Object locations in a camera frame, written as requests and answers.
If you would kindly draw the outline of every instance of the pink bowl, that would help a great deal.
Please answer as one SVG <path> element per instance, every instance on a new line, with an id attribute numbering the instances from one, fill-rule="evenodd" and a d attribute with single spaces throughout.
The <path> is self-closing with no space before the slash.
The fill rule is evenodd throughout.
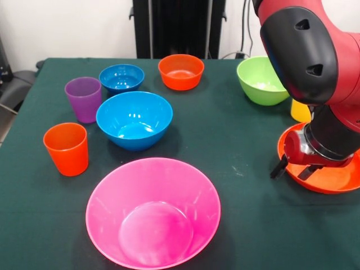
<path id="1" fill-rule="evenodd" d="M 95 188 L 86 227 L 95 247 L 133 269 L 164 269 L 197 255 L 221 216 L 217 191 L 198 169 L 152 157 L 118 167 Z"/>

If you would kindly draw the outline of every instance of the blue bowl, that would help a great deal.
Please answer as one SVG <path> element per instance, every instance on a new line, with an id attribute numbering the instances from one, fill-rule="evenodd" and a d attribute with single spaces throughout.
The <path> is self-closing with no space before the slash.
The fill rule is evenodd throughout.
<path id="1" fill-rule="evenodd" d="M 117 94 L 97 110 L 96 122 L 116 145 L 145 150 L 164 135 L 173 119 L 170 103 L 157 94 L 135 91 Z"/>
<path id="2" fill-rule="evenodd" d="M 142 69 L 128 64 L 109 66 L 99 75 L 101 84 L 113 94 L 137 90 L 144 78 Z"/>

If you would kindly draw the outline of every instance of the white wall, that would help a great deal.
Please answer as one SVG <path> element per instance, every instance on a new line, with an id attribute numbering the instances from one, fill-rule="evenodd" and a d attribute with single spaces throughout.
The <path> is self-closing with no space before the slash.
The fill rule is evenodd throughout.
<path id="1" fill-rule="evenodd" d="M 360 32 L 358 0 L 322 2 L 340 29 Z M 219 57 L 240 49 L 242 5 L 243 0 L 227 0 Z M 132 0 L 0 0 L 0 36 L 14 71 L 34 70 L 47 57 L 135 58 L 131 6 Z M 264 55 L 252 5 L 250 26 L 252 55 Z M 249 45 L 246 37 L 246 52 Z"/>
<path id="2" fill-rule="evenodd" d="M 136 57 L 132 0 L 0 0 L 14 71 L 47 57 Z"/>

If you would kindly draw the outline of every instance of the purple cup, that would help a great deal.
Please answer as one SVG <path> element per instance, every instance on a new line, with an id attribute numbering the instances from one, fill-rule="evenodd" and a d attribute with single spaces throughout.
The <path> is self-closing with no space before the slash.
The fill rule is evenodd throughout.
<path id="1" fill-rule="evenodd" d="M 101 105 L 101 83 L 93 77 L 79 77 L 69 81 L 65 93 L 82 123 L 96 122 L 96 112 Z"/>

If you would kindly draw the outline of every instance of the yellow cup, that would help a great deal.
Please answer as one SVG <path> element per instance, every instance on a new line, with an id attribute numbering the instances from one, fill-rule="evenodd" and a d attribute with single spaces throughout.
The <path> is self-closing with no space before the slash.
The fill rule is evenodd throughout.
<path id="1" fill-rule="evenodd" d="M 294 99 L 292 99 L 291 103 L 291 116 L 300 123 L 308 123 L 311 121 L 309 107 Z"/>

